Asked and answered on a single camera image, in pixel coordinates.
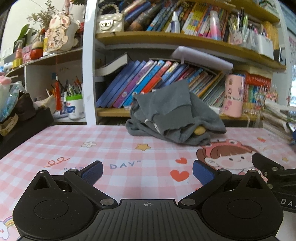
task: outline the gingham pattern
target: gingham pattern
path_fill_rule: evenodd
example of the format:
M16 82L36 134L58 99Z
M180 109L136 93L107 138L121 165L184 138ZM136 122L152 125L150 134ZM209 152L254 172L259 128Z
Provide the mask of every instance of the gingham pattern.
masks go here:
M296 168L294 150L263 129L228 128L225 135L212 138L217 139L234 139L252 146L286 169ZM151 148L138 150L138 144ZM0 160L0 220L12 215L17 201L39 170L59 175L70 168L82 169L95 160L102 161L104 172L94 186L118 202L121 198L174 198L178 202L202 186L192 173L198 148L154 137L133 137L124 126L46 128ZM176 162L181 157L187 159L187 164ZM172 170L187 171L189 177L177 182L170 175ZM9 240L18 238L14 226L8 232Z

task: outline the blue label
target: blue label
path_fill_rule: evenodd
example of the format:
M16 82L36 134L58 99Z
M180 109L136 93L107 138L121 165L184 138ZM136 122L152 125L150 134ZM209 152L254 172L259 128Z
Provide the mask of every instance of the blue label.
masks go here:
M75 109L76 107L73 105L73 106L67 106L67 112L68 113L75 113Z

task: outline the green rim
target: green rim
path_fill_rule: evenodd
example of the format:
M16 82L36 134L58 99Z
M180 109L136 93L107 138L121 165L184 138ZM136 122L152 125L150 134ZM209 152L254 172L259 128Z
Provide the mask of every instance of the green rim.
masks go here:
M82 99L82 95L67 96L66 100L79 100Z

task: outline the yellow star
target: yellow star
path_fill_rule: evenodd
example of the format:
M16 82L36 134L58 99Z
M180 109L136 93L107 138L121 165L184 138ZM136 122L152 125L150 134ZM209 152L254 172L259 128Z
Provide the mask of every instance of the yellow star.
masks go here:
M138 146L136 147L136 150L146 151L148 149L151 149L151 147L148 146L148 144L138 144Z

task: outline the white pen container with green rim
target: white pen container with green rim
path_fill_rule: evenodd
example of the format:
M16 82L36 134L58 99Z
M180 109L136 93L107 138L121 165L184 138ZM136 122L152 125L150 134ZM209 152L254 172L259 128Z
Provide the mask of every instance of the white pen container with green rim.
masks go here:
M84 118L82 95L67 96L66 105L69 119L79 120Z

